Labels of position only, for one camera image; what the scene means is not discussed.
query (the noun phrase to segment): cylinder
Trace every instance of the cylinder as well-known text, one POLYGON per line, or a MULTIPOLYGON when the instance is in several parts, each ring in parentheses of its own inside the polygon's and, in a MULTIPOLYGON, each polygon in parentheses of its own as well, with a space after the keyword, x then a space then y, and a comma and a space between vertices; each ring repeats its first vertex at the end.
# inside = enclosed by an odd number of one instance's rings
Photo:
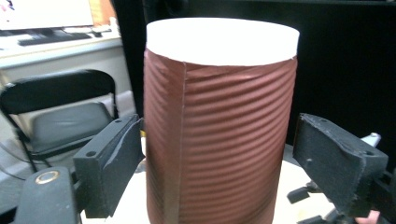
POLYGON ((150 223, 272 223, 298 37, 263 21, 148 25, 150 223))

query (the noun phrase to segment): screw hole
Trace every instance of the screw hole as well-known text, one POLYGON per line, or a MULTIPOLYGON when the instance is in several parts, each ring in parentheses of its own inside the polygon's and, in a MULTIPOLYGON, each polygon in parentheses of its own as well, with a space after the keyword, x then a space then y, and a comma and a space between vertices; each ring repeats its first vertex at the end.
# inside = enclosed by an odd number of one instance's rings
POLYGON ((364 154, 367 156, 374 156, 374 153, 371 151, 364 151, 364 154))
POLYGON ((87 152, 87 154, 85 154, 87 157, 92 157, 92 156, 94 156, 94 155, 96 155, 96 152, 94 152, 94 151, 90 151, 90 152, 87 152))

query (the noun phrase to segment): chair leg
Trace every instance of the chair leg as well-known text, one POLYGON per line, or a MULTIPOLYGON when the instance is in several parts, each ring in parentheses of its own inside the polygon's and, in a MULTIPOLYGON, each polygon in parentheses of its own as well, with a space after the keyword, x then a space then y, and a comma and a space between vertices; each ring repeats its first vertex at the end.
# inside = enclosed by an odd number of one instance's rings
POLYGON ((35 162, 33 161, 32 155, 30 154, 29 150, 27 149, 27 147, 26 147, 26 145, 25 145, 25 143, 23 141, 21 141, 21 144, 22 144, 23 150, 24 150, 24 152, 25 152, 25 154, 27 156, 27 159, 30 162, 30 165, 31 165, 32 170, 33 170, 33 173, 37 172, 38 169, 35 166, 35 162))
POLYGON ((46 163, 46 165, 50 168, 50 167, 52 167, 51 165, 50 165, 50 163, 46 160, 46 159, 42 159, 42 161, 44 162, 44 163, 46 163))

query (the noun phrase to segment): desk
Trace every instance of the desk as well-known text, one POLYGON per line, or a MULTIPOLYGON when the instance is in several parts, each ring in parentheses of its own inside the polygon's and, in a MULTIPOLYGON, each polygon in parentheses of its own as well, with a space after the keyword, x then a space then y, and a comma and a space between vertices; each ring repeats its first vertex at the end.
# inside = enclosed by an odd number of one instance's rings
MULTIPOLYGON (((301 167, 289 162, 290 154, 291 147, 287 146, 284 160, 282 161, 273 224, 293 224, 318 215, 326 217, 334 206, 328 202, 324 194, 310 194, 311 197, 308 199, 296 204, 289 203, 286 197, 287 194, 294 189, 305 186, 310 181, 310 178, 301 167)), ((146 172, 134 174, 122 195, 113 217, 87 219, 82 214, 82 223, 149 224, 146 195, 146 172)))
POLYGON ((28 47, 12 47, 13 41, 16 43, 11 39, 9 49, 0 50, 0 81, 3 85, 22 77, 86 68, 102 70, 113 76, 117 92, 131 89, 118 35, 108 33, 99 38, 28 47))

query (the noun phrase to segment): monitor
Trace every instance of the monitor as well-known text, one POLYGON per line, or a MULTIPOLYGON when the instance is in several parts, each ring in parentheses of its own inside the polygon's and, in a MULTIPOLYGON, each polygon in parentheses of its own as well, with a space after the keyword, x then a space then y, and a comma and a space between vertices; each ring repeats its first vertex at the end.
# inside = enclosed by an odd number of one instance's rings
POLYGON ((0 31, 92 25, 89 0, 0 0, 0 31))

